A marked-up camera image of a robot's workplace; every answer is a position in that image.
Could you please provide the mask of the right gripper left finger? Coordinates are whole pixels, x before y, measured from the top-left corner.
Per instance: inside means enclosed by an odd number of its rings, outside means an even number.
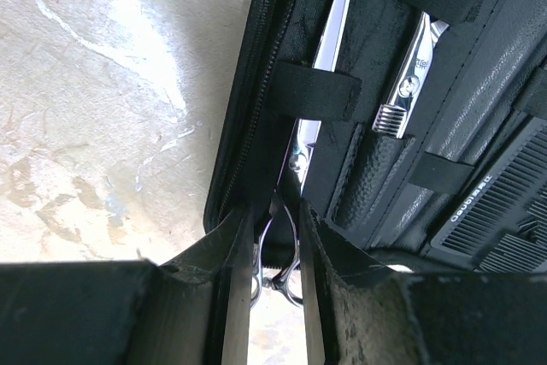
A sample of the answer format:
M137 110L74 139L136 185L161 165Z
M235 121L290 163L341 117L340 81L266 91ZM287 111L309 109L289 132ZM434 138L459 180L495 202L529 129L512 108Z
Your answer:
M253 221L239 206L161 266L2 265L2 363L246 363Z

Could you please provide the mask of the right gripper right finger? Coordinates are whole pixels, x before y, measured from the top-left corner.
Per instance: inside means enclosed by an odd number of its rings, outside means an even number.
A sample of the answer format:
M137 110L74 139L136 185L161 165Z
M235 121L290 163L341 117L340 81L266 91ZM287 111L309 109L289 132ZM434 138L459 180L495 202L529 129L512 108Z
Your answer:
M542 274L400 273L299 206L311 364L543 364Z

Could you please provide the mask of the black hair comb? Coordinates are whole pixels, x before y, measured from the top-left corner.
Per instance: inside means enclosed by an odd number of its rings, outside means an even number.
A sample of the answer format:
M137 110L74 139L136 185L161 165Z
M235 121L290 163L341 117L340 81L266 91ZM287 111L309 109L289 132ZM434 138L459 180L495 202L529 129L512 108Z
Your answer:
M525 121L422 254L475 272L545 272L544 120Z

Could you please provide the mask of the black zip tool case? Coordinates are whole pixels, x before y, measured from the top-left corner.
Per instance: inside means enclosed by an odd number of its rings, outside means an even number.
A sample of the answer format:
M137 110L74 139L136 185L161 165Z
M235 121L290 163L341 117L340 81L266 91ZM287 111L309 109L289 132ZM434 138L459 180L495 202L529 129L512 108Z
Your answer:
M546 0L251 0L204 228L301 203L413 270L546 269Z

